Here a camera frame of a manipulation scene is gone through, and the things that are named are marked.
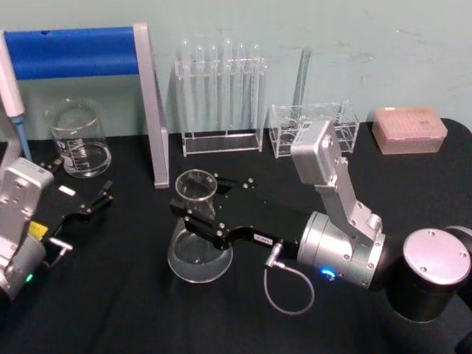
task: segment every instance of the test tube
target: test tube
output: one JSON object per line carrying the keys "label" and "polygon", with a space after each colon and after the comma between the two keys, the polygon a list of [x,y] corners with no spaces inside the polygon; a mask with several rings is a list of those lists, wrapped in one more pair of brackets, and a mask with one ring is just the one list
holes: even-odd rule
{"label": "test tube", "polygon": [[255,129],[257,125],[257,109],[259,107],[259,58],[260,50],[257,44],[253,44],[249,50],[251,58],[251,121],[250,128]]}
{"label": "test tube", "polygon": [[243,74],[244,74],[244,58],[246,57],[246,47],[239,43],[236,48],[236,73],[233,85],[233,112],[232,125],[240,128],[243,111]]}
{"label": "test tube", "polygon": [[182,56],[182,68],[184,69],[184,111],[187,117],[187,130],[192,134],[192,138],[195,138],[195,115],[192,95],[192,78],[190,76],[190,70],[192,60],[190,57],[190,45],[188,40],[182,41],[181,44],[181,56]]}
{"label": "test tube", "polygon": [[209,127],[217,122],[218,115],[218,48],[212,46],[209,52]]}
{"label": "test tube", "polygon": [[230,39],[223,43],[223,73],[221,75],[220,99],[221,115],[220,130],[231,130],[231,65],[232,65],[233,45]]}
{"label": "test tube", "polygon": [[197,46],[195,49],[196,96],[197,96],[197,124],[199,131],[208,131],[207,118],[205,117],[205,49]]}
{"label": "test tube", "polygon": [[292,105],[294,106],[294,109],[292,111],[291,119],[293,119],[293,122],[296,122],[297,125],[300,124],[300,111],[301,111],[300,106],[303,104],[303,96],[305,94],[305,86],[307,82],[307,73],[308,73],[308,67],[310,65],[310,59],[311,59],[311,48],[309,46],[306,46],[305,48],[303,48],[302,55],[300,56],[300,64],[298,66],[298,75],[296,76],[294,101],[292,103]]}

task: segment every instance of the test tube rack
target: test tube rack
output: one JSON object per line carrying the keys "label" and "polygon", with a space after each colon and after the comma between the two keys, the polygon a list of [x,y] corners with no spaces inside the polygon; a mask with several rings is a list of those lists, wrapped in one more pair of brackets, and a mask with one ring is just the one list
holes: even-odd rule
{"label": "test tube rack", "polygon": [[175,62],[184,156],[262,151],[266,65],[257,44],[181,43]]}
{"label": "test tube rack", "polygon": [[349,101],[311,105],[273,105],[269,115],[269,134],[276,159],[290,156],[297,134],[319,119],[330,119],[342,152],[352,153],[359,121]]}

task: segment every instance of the pink pipette tip box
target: pink pipette tip box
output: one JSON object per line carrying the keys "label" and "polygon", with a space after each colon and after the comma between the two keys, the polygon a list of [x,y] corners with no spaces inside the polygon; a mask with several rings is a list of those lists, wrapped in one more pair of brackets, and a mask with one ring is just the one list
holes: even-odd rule
{"label": "pink pipette tip box", "polygon": [[439,114],[429,107],[380,108],[372,132],[382,154],[436,153],[448,133]]}

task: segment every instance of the blue handle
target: blue handle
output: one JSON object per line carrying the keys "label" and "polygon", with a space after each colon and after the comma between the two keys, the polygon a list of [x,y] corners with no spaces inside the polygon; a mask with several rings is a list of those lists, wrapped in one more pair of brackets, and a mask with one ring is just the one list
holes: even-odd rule
{"label": "blue handle", "polygon": [[6,32],[18,80],[138,74],[133,27]]}

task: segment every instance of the wall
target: wall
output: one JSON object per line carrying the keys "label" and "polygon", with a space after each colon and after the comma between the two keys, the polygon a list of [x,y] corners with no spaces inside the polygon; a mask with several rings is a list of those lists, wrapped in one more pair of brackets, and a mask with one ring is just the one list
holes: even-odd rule
{"label": "wall", "polygon": [[[360,119],[384,105],[432,105],[472,128],[471,6],[465,0],[0,0],[0,24],[44,30],[148,22],[171,130],[167,93],[176,49],[196,35],[257,42],[269,66],[268,104],[291,103],[301,49],[311,46],[305,102],[348,98]],[[21,90],[30,138],[47,137],[42,111],[65,94],[99,99],[109,136],[142,131],[136,78],[23,82]]]}

